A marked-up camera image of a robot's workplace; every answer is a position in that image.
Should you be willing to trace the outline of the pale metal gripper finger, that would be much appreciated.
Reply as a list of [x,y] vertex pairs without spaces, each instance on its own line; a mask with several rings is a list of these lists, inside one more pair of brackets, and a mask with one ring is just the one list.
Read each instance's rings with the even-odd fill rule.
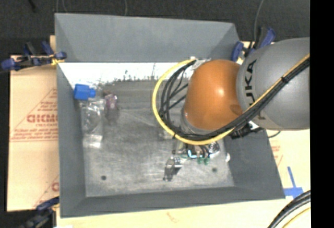
[[164,177],[163,180],[165,182],[171,182],[173,180],[173,178],[179,173],[179,171],[181,170],[181,166],[179,167],[166,167],[164,170]]
[[170,157],[165,165],[167,171],[178,171],[183,167],[181,159],[178,157]]

